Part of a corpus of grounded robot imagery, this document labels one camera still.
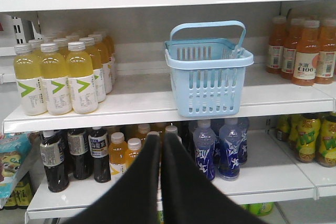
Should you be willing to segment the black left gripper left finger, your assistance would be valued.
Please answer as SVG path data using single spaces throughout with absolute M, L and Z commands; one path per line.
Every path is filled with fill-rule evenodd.
M 98 200 L 65 223 L 158 223 L 160 138 L 150 134 L 125 174 Z

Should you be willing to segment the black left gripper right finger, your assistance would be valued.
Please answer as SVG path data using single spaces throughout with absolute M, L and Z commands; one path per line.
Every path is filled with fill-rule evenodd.
M 263 223 L 221 193 L 172 133 L 163 141 L 161 188 L 165 223 Z

